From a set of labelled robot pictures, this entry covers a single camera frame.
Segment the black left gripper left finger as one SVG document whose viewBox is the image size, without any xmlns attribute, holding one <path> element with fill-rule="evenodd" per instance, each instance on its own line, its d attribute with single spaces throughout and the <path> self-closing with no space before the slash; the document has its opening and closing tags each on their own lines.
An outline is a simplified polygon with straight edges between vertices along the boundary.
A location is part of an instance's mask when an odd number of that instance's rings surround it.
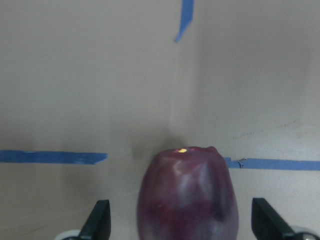
<svg viewBox="0 0 320 240">
<path fill-rule="evenodd" d="M 98 200 L 83 225 L 80 240 L 109 240 L 111 236 L 110 201 Z"/>
</svg>

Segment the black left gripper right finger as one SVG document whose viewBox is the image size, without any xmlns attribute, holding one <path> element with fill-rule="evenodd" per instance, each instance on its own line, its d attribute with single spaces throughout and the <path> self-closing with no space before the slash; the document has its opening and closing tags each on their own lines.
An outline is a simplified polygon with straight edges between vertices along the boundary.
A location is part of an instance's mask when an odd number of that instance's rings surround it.
<svg viewBox="0 0 320 240">
<path fill-rule="evenodd" d="M 311 231 L 295 231 L 265 198 L 252 199 L 251 229 L 257 240 L 318 240 L 320 238 Z"/>
</svg>

